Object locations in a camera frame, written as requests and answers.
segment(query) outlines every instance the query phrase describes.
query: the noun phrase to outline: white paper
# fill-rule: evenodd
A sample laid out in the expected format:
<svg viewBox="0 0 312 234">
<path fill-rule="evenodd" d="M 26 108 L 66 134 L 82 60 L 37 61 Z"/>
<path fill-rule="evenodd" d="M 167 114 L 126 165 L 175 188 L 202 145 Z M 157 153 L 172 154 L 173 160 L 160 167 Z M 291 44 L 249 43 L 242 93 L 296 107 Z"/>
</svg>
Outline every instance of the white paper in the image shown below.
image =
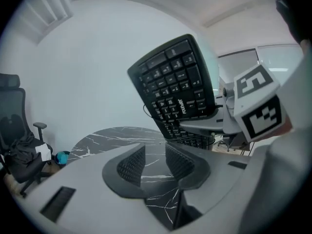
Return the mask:
<svg viewBox="0 0 312 234">
<path fill-rule="evenodd" d="M 48 161 L 51 159 L 51 151 L 48 148 L 47 144 L 36 146 L 35 149 L 36 149 L 36 153 L 41 153 L 42 161 Z"/>
</svg>

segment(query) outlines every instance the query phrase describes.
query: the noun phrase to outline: desk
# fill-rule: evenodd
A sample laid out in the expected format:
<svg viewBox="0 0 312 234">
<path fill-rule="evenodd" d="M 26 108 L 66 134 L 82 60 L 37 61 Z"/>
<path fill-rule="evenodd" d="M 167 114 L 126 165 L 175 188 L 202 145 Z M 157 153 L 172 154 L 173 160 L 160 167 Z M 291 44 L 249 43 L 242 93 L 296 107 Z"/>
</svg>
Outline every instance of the desk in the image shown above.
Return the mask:
<svg viewBox="0 0 312 234">
<path fill-rule="evenodd" d="M 145 144 L 146 163 L 141 177 L 141 188 L 148 196 L 146 205 L 163 225 L 172 230 L 178 188 L 166 165 L 165 139 L 161 132 L 138 127 L 114 127 L 97 131 L 73 147 L 67 164 L 135 143 Z"/>
</svg>

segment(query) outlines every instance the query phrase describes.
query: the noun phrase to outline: white wall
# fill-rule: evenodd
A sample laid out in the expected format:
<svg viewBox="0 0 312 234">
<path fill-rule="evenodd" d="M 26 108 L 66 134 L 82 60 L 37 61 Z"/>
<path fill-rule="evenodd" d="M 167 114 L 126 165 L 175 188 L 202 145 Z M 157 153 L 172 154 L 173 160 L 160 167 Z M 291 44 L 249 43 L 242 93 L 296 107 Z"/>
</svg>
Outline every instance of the white wall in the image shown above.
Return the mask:
<svg viewBox="0 0 312 234">
<path fill-rule="evenodd" d="M 261 45 L 295 43 L 273 3 L 230 16 L 207 28 L 206 33 L 218 56 Z"/>
<path fill-rule="evenodd" d="M 3 38 L 0 72 L 20 76 L 28 124 L 48 125 L 43 137 L 54 152 L 109 127 L 157 129 L 126 71 L 162 43 L 196 33 L 131 1 L 78 0 L 72 7 L 74 16 L 38 46 L 14 31 Z"/>
</svg>

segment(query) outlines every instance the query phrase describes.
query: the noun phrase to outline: black keyboard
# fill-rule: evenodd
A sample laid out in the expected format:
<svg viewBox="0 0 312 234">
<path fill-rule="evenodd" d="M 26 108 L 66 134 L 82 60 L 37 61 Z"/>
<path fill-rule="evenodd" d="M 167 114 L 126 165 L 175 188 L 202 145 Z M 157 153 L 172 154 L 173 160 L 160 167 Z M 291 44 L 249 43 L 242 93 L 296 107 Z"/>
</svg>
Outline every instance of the black keyboard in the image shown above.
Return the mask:
<svg viewBox="0 0 312 234">
<path fill-rule="evenodd" d="M 178 127 L 180 120 L 207 117 L 215 110 L 208 69 L 192 35 L 152 50 L 128 75 L 166 139 L 205 147 L 204 137 Z"/>
</svg>

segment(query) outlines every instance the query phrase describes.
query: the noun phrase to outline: office chair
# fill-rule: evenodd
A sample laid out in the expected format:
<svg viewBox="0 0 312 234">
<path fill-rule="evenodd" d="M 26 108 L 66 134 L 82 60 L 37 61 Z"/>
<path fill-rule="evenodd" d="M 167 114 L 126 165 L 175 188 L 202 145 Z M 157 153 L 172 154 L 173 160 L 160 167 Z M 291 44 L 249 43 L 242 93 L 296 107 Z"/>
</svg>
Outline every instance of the office chair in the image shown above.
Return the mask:
<svg viewBox="0 0 312 234">
<path fill-rule="evenodd" d="M 30 152 L 36 146 L 45 143 L 41 130 L 47 126 L 40 122 L 33 125 L 38 128 L 39 139 L 34 138 L 27 146 Z M 20 88 L 19 76 L 0 74 L 0 153 L 4 155 L 4 159 L 0 156 L 0 162 L 6 172 L 12 174 L 18 183 L 27 181 L 20 192 L 23 197 L 26 197 L 25 190 L 35 180 L 40 183 L 42 177 L 50 176 L 49 173 L 42 172 L 47 161 L 42 161 L 41 153 L 27 166 L 15 162 L 10 155 L 6 155 L 16 139 L 26 138 L 30 132 L 25 115 L 25 90 Z"/>
</svg>

